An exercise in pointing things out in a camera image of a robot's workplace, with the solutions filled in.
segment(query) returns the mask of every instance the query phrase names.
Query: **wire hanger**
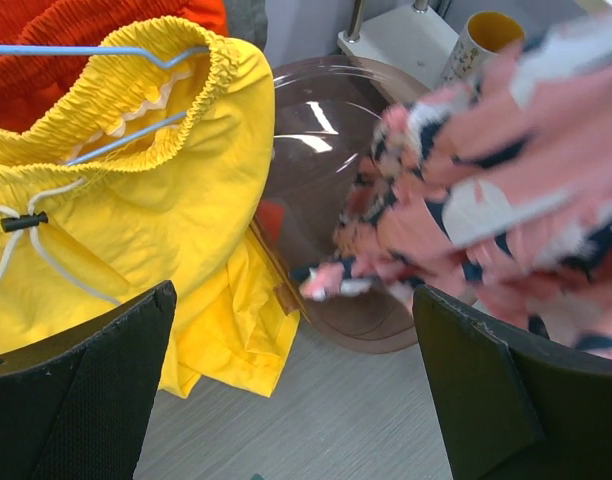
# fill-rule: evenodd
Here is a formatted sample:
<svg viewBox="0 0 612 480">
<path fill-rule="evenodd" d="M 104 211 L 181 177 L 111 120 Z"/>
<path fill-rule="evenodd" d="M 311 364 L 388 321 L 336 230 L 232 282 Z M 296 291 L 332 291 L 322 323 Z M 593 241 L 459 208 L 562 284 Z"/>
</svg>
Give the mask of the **wire hanger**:
<svg viewBox="0 0 612 480">
<path fill-rule="evenodd" d="M 163 70 L 169 70 L 180 62 L 190 58 L 191 56 L 198 53 L 209 52 L 208 47 L 192 47 L 182 52 L 178 56 L 164 61 L 155 56 L 151 51 L 145 48 L 139 47 L 59 47 L 59 46 L 40 46 L 40 45 L 0 45 L 0 55 L 12 55 L 17 57 L 28 57 L 28 56 L 92 56 L 92 55 L 132 55 L 139 56 L 150 60 L 154 65 L 158 66 Z M 178 122 L 186 116 L 186 112 L 177 113 L 170 117 L 154 123 L 138 132 L 132 133 L 125 137 L 120 138 L 108 145 L 104 145 L 92 152 L 88 152 L 80 157 L 70 160 L 65 163 L 67 166 L 79 165 L 92 160 L 95 157 L 104 155 L 118 147 L 122 147 L 133 140 L 144 137 L 150 133 L 159 130 L 162 127 L 172 125 Z"/>
</svg>

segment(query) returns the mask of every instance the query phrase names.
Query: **drawstring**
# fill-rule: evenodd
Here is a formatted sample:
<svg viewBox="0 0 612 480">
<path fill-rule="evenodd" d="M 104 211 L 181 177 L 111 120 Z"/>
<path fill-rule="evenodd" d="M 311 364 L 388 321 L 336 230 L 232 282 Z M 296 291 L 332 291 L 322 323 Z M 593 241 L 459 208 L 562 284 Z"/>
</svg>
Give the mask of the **drawstring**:
<svg viewBox="0 0 612 480">
<path fill-rule="evenodd" d="M 108 296 L 102 292 L 99 292 L 95 288 L 86 285 L 81 282 L 73 275 L 68 273 L 60 264 L 55 260 L 48 251 L 42 245 L 42 242 L 39 239 L 39 224 L 40 223 L 48 223 L 48 217 L 45 213 L 41 212 L 35 213 L 35 206 L 37 203 L 47 197 L 52 197 L 55 195 L 61 195 L 62 193 L 70 192 L 71 190 L 83 185 L 85 180 L 79 179 L 70 185 L 66 185 L 60 188 L 53 188 L 51 190 L 45 190 L 43 192 L 39 192 L 38 194 L 31 197 L 28 201 L 28 214 L 21 215 L 17 210 L 7 207 L 5 205 L 0 205 L 0 213 L 6 215 L 8 218 L 2 220 L 2 226 L 4 227 L 4 231 L 12 231 L 12 235 L 6 246 L 4 247 L 4 252 L 2 253 L 2 259 L 0 260 L 0 281 L 6 273 L 6 269 L 8 268 L 8 264 L 13 256 L 13 252 L 15 251 L 15 247 L 19 243 L 19 240 L 24 235 L 24 230 L 29 231 L 30 243 L 39 253 L 39 255 L 57 272 L 63 276 L 66 280 L 71 282 L 73 285 L 78 286 L 82 290 L 88 292 L 90 295 L 93 295 L 97 298 L 105 300 L 113 305 L 121 305 L 121 302 L 118 302 L 115 298 Z"/>
</svg>

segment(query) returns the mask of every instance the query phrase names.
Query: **yellow mug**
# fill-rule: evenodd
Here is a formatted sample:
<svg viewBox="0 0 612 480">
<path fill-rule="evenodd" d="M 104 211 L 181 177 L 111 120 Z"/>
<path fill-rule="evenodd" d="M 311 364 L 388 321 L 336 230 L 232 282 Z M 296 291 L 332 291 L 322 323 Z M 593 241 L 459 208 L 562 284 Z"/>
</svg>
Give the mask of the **yellow mug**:
<svg viewBox="0 0 612 480">
<path fill-rule="evenodd" d="M 521 25 L 499 12 L 479 12 L 468 19 L 437 86 L 467 77 L 506 45 L 524 39 Z"/>
</svg>

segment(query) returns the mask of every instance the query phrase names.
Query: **yellow garment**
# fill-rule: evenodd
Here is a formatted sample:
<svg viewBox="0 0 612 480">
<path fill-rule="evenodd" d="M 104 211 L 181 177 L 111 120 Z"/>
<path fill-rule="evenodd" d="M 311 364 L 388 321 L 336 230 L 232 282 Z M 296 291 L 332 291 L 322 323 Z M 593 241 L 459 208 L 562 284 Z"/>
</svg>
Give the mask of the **yellow garment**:
<svg viewBox="0 0 612 480">
<path fill-rule="evenodd" d="M 30 130 L 0 130 L 0 220 L 11 208 L 29 213 L 29 202 L 48 216 L 17 232 L 0 224 L 0 261 L 13 247 L 0 279 L 0 354 L 171 279 L 179 300 L 160 386 L 187 396 L 207 375 L 270 395 L 298 323 L 280 308 L 281 277 L 247 231 L 271 157 L 270 68 L 252 45 L 175 17 L 134 23 L 102 45 L 166 60 L 207 45 L 210 55 L 170 70 L 92 57 Z M 63 166 L 183 111 L 177 127 Z"/>
</svg>

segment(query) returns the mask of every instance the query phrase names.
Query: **gray wall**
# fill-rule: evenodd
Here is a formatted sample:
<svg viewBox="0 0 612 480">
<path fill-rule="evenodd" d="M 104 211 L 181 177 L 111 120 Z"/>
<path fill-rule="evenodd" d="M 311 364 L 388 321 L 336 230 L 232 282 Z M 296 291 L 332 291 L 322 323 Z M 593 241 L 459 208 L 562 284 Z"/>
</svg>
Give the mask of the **gray wall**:
<svg viewBox="0 0 612 480">
<path fill-rule="evenodd" d="M 367 18 L 407 3 L 412 0 L 368 0 Z M 352 9 L 353 0 L 266 0 L 270 63 L 276 67 L 329 54 Z M 492 9 L 511 15 L 529 33 L 582 13 L 573 0 L 453 0 L 447 21 L 459 31 L 470 15 Z"/>
</svg>

